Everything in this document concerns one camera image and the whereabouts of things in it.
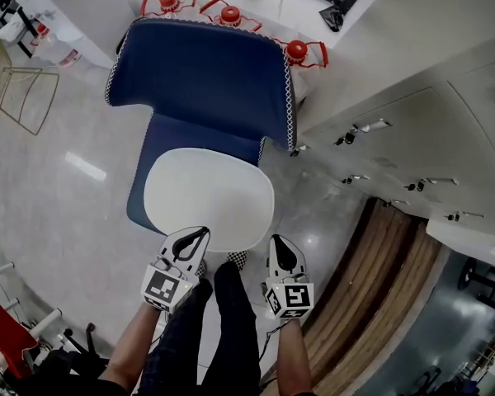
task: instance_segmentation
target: person's leg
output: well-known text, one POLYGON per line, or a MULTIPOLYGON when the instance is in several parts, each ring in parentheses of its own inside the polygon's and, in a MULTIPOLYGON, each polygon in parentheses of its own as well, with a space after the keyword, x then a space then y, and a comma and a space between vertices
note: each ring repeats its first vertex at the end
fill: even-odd
POLYGON ((196 390, 198 351, 205 305, 213 293, 203 279, 171 316, 159 344, 148 355, 139 392, 164 395, 196 390))
POLYGON ((212 394, 258 395, 257 317, 233 262, 217 270, 214 288, 222 336, 202 386, 212 394))

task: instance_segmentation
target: round white tabletop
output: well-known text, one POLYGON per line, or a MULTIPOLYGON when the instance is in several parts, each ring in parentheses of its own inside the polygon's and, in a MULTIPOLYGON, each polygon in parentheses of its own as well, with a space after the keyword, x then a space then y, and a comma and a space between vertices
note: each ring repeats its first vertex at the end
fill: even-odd
POLYGON ((144 190, 152 224, 165 234, 205 226, 208 251, 257 245, 273 219, 273 185, 249 163, 202 148, 177 148, 156 160, 144 190))

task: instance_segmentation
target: person's left arm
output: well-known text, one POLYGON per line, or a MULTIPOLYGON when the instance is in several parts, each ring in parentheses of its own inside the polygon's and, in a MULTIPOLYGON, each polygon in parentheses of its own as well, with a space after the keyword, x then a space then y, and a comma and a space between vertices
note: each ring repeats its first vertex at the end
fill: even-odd
POLYGON ((129 394, 134 390, 150 350, 160 311, 142 303, 115 345, 114 353, 100 380, 117 383, 129 394))

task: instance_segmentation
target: metal wire frame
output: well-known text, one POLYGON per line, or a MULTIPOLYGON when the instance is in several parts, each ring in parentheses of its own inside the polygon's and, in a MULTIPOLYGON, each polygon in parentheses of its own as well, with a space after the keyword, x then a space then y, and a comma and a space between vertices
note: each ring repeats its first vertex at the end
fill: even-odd
POLYGON ((0 111, 4 113, 7 117, 15 121, 15 123, 19 124, 23 129, 27 130, 30 134, 37 136, 42 129, 42 126, 48 117, 48 114, 50 113, 50 108, 53 104, 53 100, 55 98, 55 93, 57 92, 57 86, 59 85, 59 77, 60 75, 58 73, 53 73, 53 72, 45 72, 43 68, 18 68, 12 66, 12 61, 11 58, 9 57, 9 54, 7 53, 6 49, 3 46, 2 40, 0 40, 0 111), (3 100, 4 97, 7 94, 7 88, 9 87, 9 84, 12 83, 12 77, 15 74, 30 74, 34 76, 33 81, 31 82, 31 85, 27 89, 27 93, 24 96, 24 100, 22 101, 22 106, 20 109, 20 114, 18 115, 18 119, 11 115, 9 112, 7 112, 3 107, 3 100), (21 123, 22 119, 22 112, 24 111, 24 105, 26 104, 27 96, 29 96, 29 93, 31 89, 33 88, 33 85, 35 84, 36 80, 40 76, 53 76, 55 77, 55 85, 53 92, 51 94, 51 100, 49 101, 48 109, 46 110, 44 114, 44 119, 40 123, 39 128, 36 131, 33 131, 29 129, 27 126, 23 125, 21 123))

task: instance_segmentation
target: shoe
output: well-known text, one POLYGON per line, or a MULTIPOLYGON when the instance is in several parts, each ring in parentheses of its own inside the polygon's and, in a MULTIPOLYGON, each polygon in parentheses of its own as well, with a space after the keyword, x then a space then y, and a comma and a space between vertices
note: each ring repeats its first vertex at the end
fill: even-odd
POLYGON ((248 255, 247 251, 230 252, 225 261, 226 262, 233 262, 234 265, 237 266, 238 271, 242 271, 244 266, 246 265, 247 255, 248 255))
POLYGON ((207 274, 207 264, 205 263, 205 260, 201 260, 195 274, 199 279, 203 279, 205 277, 207 274))

